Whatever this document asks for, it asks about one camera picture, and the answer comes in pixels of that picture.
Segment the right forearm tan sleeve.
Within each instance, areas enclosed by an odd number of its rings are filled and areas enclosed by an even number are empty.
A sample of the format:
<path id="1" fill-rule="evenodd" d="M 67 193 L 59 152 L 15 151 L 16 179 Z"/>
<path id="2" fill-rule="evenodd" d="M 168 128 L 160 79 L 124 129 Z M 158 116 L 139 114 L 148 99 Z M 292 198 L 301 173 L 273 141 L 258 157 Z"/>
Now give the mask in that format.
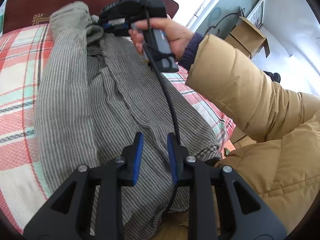
<path id="1" fill-rule="evenodd" d="M 181 65 L 189 71 L 187 86 L 253 140 L 277 140 L 289 133 L 319 140 L 319 97 L 285 90 L 226 41 L 194 34 Z"/>

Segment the person's right hand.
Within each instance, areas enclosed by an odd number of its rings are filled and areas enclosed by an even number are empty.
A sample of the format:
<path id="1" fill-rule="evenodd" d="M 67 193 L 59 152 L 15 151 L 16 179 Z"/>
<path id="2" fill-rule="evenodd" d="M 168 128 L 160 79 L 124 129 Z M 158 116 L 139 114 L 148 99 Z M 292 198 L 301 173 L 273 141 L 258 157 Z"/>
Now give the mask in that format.
<path id="1" fill-rule="evenodd" d="M 170 45 L 171 51 L 175 54 L 176 60 L 180 61 L 188 43 L 193 38 L 194 33 L 186 27 L 178 24 L 169 18 L 151 18 L 149 20 L 150 27 L 164 31 Z M 138 32 L 148 29 L 148 21 L 141 20 L 135 22 L 135 29 L 129 30 L 129 35 L 139 54 L 143 54 L 144 36 Z"/>

